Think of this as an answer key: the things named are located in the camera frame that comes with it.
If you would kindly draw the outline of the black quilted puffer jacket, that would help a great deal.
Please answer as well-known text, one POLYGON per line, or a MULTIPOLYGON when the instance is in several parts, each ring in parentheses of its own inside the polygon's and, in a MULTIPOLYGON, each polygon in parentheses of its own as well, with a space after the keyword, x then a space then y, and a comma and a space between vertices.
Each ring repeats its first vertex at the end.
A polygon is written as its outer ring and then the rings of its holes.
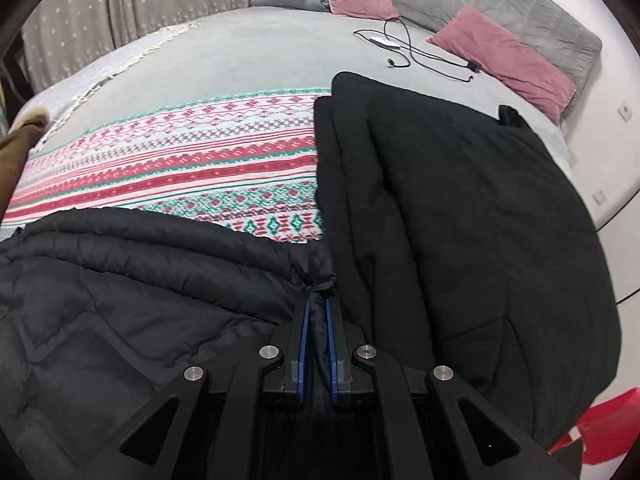
POLYGON ((186 367, 291 321, 328 246, 140 210, 50 214, 1 245, 1 430, 66 479, 186 367))

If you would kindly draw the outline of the black folded coat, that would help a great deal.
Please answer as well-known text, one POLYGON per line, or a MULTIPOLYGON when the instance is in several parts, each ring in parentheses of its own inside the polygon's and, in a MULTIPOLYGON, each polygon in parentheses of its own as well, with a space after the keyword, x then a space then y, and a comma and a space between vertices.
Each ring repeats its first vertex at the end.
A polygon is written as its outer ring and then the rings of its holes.
POLYGON ((608 264, 541 138, 339 73, 314 103, 316 201, 347 321, 401 364, 446 365, 543 448, 613 380, 608 264))

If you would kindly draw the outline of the patterned red green bedspread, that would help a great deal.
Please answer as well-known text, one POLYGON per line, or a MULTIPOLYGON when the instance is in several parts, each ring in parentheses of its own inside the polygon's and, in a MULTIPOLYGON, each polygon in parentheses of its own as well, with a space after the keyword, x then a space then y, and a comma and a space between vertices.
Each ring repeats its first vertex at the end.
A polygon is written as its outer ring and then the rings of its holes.
POLYGON ((314 102, 328 94, 268 90, 163 107, 37 150, 1 235, 61 210, 118 207, 278 242, 318 240, 314 102))

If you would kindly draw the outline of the grey bed sheet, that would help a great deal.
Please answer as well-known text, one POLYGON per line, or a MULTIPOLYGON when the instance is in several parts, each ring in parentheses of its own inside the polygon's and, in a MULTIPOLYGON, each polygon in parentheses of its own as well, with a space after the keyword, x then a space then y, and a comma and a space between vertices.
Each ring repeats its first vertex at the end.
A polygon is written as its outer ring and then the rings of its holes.
POLYGON ((268 90, 328 88, 351 72, 495 117, 514 107, 563 170, 561 129, 495 78, 428 42, 419 27, 331 13, 248 8, 206 16, 96 90, 40 145, 50 152, 86 131, 163 107, 268 90))

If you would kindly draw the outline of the red plastic chair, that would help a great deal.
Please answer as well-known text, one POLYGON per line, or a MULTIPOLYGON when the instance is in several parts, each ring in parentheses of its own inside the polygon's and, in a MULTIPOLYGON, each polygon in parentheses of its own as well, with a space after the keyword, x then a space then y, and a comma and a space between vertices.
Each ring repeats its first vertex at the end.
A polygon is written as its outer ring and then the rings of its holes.
POLYGON ((582 464, 596 466, 626 455, 639 435, 639 388, 593 406, 553 445, 552 455, 582 441, 582 464))

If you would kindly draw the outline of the white wardrobe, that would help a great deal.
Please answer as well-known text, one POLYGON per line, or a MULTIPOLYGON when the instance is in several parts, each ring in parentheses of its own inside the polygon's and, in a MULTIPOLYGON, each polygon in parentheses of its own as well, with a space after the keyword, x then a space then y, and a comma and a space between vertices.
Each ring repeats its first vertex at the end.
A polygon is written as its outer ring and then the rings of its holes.
POLYGON ((616 304, 639 292, 639 191, 598 229, 614 287, 616 304))

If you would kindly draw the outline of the pink pillow by headboard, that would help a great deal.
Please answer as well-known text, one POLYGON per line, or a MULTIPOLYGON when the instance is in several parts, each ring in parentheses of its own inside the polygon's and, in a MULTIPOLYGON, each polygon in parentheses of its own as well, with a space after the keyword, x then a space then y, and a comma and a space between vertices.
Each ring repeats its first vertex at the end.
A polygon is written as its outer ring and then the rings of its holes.
POLYGON ((475 63, 555 125, 576 92, 562 70, 479 10, 465 6, 428 40, 434 46, 475 63))

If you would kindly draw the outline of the grey folded blanket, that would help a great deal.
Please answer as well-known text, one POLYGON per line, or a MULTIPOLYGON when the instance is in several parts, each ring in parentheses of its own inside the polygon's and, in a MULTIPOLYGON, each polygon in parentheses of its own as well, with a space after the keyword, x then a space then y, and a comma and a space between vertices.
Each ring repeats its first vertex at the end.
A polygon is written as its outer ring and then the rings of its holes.
POLYGON ((251 6, 274 6, 312 12, 329 12, 329 0, 250 0, 251 6))

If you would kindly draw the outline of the grey padded headboard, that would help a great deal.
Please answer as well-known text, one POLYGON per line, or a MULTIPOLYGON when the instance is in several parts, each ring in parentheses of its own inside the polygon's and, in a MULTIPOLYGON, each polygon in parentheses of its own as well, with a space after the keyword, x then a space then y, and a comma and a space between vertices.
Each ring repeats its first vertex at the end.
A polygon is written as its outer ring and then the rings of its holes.
POLYGON ((602 50, 601 39, 552 0, 392 0, 400 15, 438 32, 472 6, 512 32, 576 84, 581 96, 602 50))

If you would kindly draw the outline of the light blue fringed blanket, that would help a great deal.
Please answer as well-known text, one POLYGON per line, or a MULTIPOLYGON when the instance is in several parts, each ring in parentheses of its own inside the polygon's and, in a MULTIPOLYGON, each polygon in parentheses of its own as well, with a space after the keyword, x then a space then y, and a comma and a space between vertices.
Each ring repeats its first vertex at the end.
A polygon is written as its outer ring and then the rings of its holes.
POLYGON ((68 121, 81 104, 96 90, 128 68, 142 61, 164 44, 198 26, 195 22, 163 27, 121 48, 107 53, 82 68, 76 74, 54 84, 29 100, 18 112, 16 120, 22 119, 35 108, 45 108, 50 115, 51 128, 60 128, 68 121))

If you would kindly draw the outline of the brown fur-trimmed coat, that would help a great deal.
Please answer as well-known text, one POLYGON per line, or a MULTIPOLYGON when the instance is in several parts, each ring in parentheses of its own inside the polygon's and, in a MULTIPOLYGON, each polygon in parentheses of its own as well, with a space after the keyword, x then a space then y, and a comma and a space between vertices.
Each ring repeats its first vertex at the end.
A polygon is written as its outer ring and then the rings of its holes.
POLYGON ((28 110, 1 139, 0 150, 0 217, 3 218, 21 179, 29 151, 42 139, 50 122, 49 112, 42 106, 28 110))

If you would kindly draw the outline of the grey dotted curtain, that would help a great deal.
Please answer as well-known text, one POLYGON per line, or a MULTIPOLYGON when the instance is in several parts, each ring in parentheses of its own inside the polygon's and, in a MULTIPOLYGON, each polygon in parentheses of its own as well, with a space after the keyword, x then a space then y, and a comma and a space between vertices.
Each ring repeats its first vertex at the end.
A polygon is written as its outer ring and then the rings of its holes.
POLYGON ((42 0, 22 27, 29 82, 39 93, 151 32, 246 8, 250 0, 42 0))

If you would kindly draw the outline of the white wall socket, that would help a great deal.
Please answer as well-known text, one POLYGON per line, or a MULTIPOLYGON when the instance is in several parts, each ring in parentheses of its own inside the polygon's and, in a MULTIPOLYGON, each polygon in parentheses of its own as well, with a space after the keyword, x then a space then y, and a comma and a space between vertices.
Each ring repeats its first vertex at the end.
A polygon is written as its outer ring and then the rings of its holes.
POLYGON ((621 102, 617 110, 624 122, 629 122, 631 120, 632 110, 626 102, 621 102))

